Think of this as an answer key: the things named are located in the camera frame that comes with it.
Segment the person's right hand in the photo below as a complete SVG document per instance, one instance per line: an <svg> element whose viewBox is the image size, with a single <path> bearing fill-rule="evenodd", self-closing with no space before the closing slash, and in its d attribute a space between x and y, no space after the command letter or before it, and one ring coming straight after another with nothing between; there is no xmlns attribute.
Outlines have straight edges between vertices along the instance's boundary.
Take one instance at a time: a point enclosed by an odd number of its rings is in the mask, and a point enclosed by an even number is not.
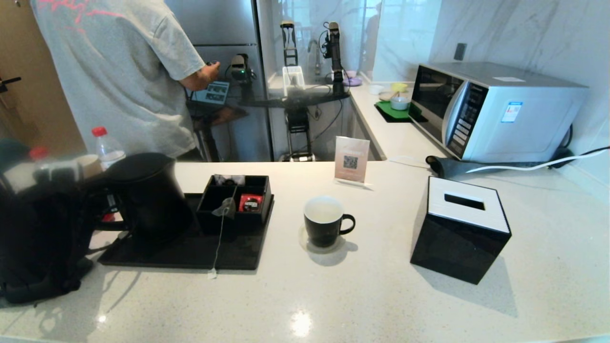
<svg viewBox="0 0 610 343"><path fill-rule="evenodd" d="M199 78L205 84L211 84L218 78L219 69L220 69L219 61L212 61L211 63L207 63L203 68L200 69Z"/></svg>

